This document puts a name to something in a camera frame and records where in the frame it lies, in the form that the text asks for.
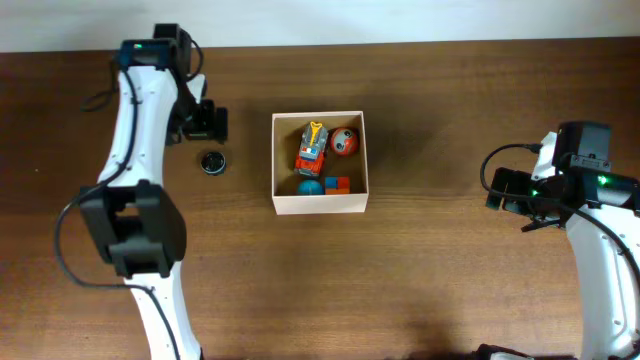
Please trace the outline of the red toy fire truck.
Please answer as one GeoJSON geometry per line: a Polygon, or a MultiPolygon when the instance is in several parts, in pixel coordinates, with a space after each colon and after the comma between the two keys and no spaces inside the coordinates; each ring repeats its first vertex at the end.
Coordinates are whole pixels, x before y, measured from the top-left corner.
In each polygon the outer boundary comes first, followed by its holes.
{"type": "Polygon", "coordinates": [[[314,178],[320,176],[326,157],[328,134],[327,128],[320,122],[309,122],[306,125],[296,155],[296,174],[314,178]]]}

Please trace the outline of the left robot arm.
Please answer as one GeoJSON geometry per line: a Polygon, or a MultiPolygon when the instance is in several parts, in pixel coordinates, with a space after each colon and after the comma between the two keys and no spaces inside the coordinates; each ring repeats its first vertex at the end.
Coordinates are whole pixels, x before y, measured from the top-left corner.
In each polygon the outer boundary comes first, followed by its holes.
{"type": "Polygon", "coordinates": [[[119,109],[97,184],[75,199],[101,259],[132,293],[154,359],[201,359],[181,284],[184,218],[163,187],[164,152],[182,139],[228,138],[228,112],[206,98],[191,67],[199,48],[177,24],[122,42],[115,58],[119,109]]]}

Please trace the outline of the colourful puzzle cube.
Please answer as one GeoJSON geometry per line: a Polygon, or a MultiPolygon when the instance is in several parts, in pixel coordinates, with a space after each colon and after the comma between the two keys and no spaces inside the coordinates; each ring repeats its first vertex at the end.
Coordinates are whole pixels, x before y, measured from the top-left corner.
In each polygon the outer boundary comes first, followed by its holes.
{"type": "Polygon", "coordinates": [[[324,190],[326,195],[350,194],[350,179],[346,176],[326,177],[324,179],[324,190]]]}

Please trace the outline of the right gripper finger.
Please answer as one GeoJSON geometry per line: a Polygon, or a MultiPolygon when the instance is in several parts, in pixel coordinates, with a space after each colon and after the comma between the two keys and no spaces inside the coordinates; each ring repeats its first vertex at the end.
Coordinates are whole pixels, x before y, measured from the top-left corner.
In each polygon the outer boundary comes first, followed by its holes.
{"type": "Polygon", "coordinates": [[[535,230],[538,230],[538,229],[546,228],[546,227],[549,227],[549,226],[557,227],[560,224],[561,224],[561,220],[560,219],[544,220],[544,221],[534,220],[531,223],[523,226],[521,228],[521,231],[523,233],[525,233],[525,232],[530,232],[530,231],[535,231],[535,230]]]}
{"type": "Polygon", "coordinates": [[[502,204],[503,197],[501,195],[497,195],[497,192],[502,193],[504,191],[505,169],[503,167],[500,167],[494,173],[485,205],[492,210],[499,210],[502,204]]]}

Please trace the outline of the blue robot ball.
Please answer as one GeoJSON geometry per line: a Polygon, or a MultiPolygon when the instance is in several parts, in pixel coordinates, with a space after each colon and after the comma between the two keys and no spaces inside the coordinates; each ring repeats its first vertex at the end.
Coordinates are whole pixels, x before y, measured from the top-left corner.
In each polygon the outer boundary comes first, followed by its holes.
{"type": "Polygon", "coordinates": [[[323,195],[324,188],[317,180],[303,180],[297,187],[296,193],[300,196],[323,195]]]}

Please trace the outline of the black round wheel cap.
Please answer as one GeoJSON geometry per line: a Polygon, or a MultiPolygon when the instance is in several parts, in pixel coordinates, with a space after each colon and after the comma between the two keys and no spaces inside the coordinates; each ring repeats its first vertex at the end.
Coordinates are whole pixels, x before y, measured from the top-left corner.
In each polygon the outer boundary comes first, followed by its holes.
{"type": "Polygon", "coordinates": [[[217,151],[206,153],[200,161],[202,170],[210,176],[222,175],[226,170],[226,164],[225,156],[217,151]]]}

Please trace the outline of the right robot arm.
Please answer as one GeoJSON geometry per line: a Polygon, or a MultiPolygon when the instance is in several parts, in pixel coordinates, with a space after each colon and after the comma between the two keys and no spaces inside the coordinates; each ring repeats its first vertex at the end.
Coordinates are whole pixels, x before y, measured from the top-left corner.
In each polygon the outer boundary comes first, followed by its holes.
{"type": "Polygon", "coordinates": [[[480,179],[486,205],[529,218],[524,231],[565,231],[582,303],[582,359],[639,356],[639,182],[615,174],[606,124],[560,124],[527,150],[532,172],[505,167],[480,179]]]}

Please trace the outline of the red robot ball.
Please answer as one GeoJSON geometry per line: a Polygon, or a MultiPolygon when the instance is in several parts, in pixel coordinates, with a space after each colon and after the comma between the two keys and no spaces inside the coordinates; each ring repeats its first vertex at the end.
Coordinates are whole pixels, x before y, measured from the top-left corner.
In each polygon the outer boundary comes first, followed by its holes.
{"type": "Polygon", "coordinates": [[[350,128],[338,128],[331,136],[330,146],[337,155],[352,155],[357,151],[359,146],[358,134],[350,128]]]}

